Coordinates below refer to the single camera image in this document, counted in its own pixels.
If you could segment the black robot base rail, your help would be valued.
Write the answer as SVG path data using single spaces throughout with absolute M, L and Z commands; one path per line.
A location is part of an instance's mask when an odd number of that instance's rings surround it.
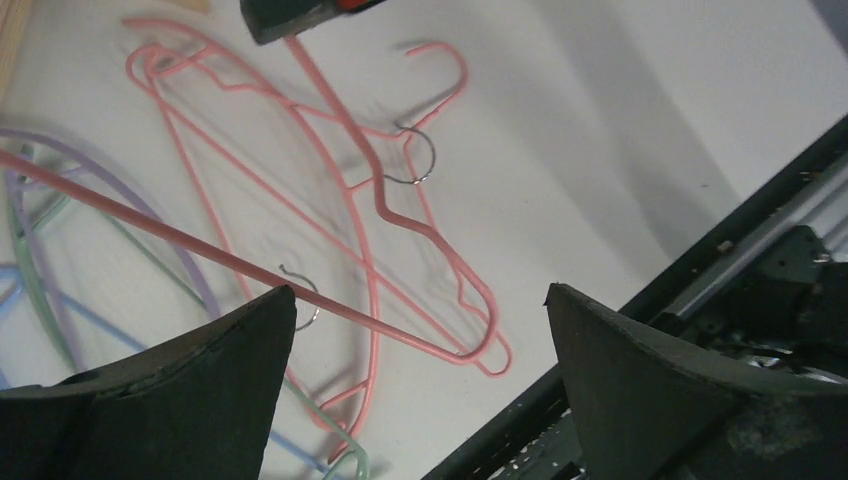
M 614 311 L 744 364 L 847 389 L 846 122 Z M 430 477 L 594 479 L 559 362 Z

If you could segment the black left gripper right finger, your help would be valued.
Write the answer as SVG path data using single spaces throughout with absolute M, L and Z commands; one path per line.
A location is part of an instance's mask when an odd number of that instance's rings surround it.
M 845 386 L 705 350 L 566 284 L 545 305 L 592 478 L 846 477 Z

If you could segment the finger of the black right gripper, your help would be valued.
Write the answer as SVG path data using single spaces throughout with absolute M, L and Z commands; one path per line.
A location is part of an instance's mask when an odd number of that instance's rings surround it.
M 254 42 L 267 45 L 381 3 L 381 0 L 241 0 L 239 6 Z

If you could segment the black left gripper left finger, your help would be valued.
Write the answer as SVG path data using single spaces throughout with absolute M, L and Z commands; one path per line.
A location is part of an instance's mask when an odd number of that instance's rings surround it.
M 294 340 L 276 287 L 53 386 L 1 394 L 5 479 L 255 479 Z

